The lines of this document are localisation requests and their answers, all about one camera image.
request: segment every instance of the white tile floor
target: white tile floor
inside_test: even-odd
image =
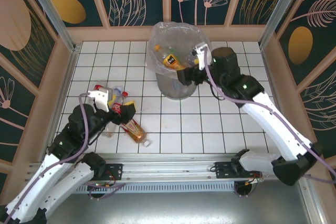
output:
[[[212,42],[214,48],[229,46],[237,53],[241,72],[251,74],[271,95],[257,42]],[[200,85],[182,101],[161,95],[155,74],[145,66],[146,42],[85,41],[59,120],[57,132],[78,105],[78,95],[92,90],[98,80],[122,86],[128,101],[137,107],[135,119],[147,131],[152,145],[135,144],[123,129],[112,138],[100,136],[87,152],[97,153],[236,153],[243,148],[276,152],[272,140],[244,111],[228,101],[216,100],[209,85]]]

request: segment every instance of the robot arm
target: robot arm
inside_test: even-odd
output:
[[[89,96],[95,98],[95,102],[97,101],[100,104],[103,103],[100,98],[106,98],[98,90],[89,92]],[[94,112],[93,107],[88,104],[84,104],[83,107],[89,125],[89,140],[100,134],[109,122],[115,124],[128,123],[135,114],[134,104],[122,106],[120,114],[104,109],[98,109]],[[101,174],[104,171],[105,161],[97,154],[90,153],[90,155],[86,154],[81,163],[55,187],[55,183],[76,160],[73,159],[70,163],[56,165],[45,172],[48,167],[72,157],[82,148],[86,134],[83,122],[84,118],[80,106],[77,106],[69,116],[69,123],[55,137],[38,171],[21,193],[6,206],[6,213],[0,218],[1,221],[5,223],[25,223],[35,220],[36,215],[39,218],[45,218],[45,215],[50,216],[55,208],[78,186],[89,181],[94,174]]]
[[[179,81],[184,85],[190,85],[192,81],[196,85],[204,81],[211,84],[204,69],[206,58],[215,84],[224,95],[261,125],[280,150],[281,155],[242,150],[232,160],[235,170],[243,168],[274,173],[286,185],[293,185],[317,160],[295,139],[289,129],[318,155],[322,155],[321,146],[318,143],[312,144],[286,120],[255,78],[240,74],[237,55],[231,48],[216,48],[211,52],[207,44],[199,44],[193,54],[197,55],[199,64],[178,71]]]

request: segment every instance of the yellow bottle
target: yellow bottle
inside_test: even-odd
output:
[[[182,70],[185,67],[181,65],[179,60],[176,58],[176,56],[173,53],[173,50],[170,49],[162,49],[160,45],[155,45],[155,51],[162,54],[164,57],[163,64],[167,68],[175,69],[175,70]]]

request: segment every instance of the plastic bag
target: plastic bag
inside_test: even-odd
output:
[[[202,42],[207,43],[212,50],[209,39],[196,26],[187,23],[159,22],[152,28],[147,43],[146,67],[155,73],[177,79],[176,71],[163,65],[164,59],[155,51],[155,45],[172,48],[180,63],[187,67],[192,62],[192,49]]]

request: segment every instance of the clear trash bin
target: clear trash bin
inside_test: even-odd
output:
[[[182,85],[177,79],[176,70],[163,65],[163,58],[156,53],[155,45],[172,48],[181,64],[190,64],[192,49],[205,42],[212,50],[211,43],[205,34],[196,26],[186,23],[159,22],[152,31],[147,43],[146,67],[156,73],[158,87],[163,95],[171,99],[185,99],[196,90],[196,85]]]

